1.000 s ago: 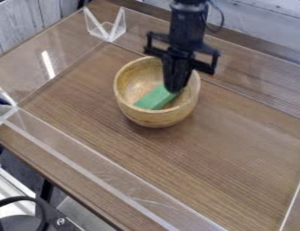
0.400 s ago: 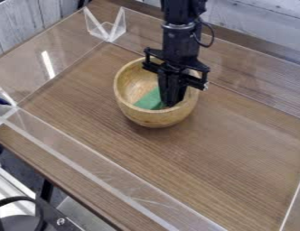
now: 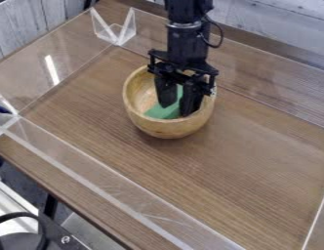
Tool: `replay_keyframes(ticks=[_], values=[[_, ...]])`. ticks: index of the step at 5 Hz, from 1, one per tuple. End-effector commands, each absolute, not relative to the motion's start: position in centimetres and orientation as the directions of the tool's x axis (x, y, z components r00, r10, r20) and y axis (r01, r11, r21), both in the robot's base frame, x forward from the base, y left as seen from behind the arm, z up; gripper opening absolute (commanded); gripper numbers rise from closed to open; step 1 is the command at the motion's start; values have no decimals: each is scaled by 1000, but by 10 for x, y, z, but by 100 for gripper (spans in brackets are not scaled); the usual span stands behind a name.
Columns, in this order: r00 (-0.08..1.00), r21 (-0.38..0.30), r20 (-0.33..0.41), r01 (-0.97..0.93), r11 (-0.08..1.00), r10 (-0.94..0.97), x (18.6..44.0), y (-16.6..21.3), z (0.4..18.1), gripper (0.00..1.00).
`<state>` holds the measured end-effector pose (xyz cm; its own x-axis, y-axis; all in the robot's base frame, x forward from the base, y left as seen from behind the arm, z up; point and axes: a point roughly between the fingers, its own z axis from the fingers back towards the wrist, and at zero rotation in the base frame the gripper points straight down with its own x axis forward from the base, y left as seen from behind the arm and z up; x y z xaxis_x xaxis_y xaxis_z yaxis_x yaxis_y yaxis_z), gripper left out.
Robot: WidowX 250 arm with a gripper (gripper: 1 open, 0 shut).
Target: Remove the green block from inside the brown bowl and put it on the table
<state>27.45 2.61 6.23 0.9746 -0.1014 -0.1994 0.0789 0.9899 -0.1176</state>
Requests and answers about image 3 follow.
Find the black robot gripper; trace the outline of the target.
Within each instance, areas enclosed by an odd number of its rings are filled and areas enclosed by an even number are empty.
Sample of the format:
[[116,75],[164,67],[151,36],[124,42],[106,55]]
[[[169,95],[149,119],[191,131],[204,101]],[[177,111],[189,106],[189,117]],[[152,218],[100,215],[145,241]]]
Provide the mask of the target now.
[[155,74],[157,98],[167,108],[177,102],[179,86],[184,85],[181,116],[199,111],[204,95],[211,95],[219,70],[207,62],[211,42],[211,22],[168,24],[168,50],[149,51],[148,70]]

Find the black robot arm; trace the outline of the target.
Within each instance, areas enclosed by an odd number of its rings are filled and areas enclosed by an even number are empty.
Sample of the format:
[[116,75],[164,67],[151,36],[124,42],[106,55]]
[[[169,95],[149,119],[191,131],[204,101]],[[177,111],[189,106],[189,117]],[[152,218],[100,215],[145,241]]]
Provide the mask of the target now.
[[215,9],[213,0],[165,0],[168,11],[168,50],[152,49],[148,54],[148,71],[155,75],[159,102],[164,107],[180,103],[183,117],[201,108],[205,96],[215,92],[216,77],[220,74],[208,62],[212,44],[208,17]]

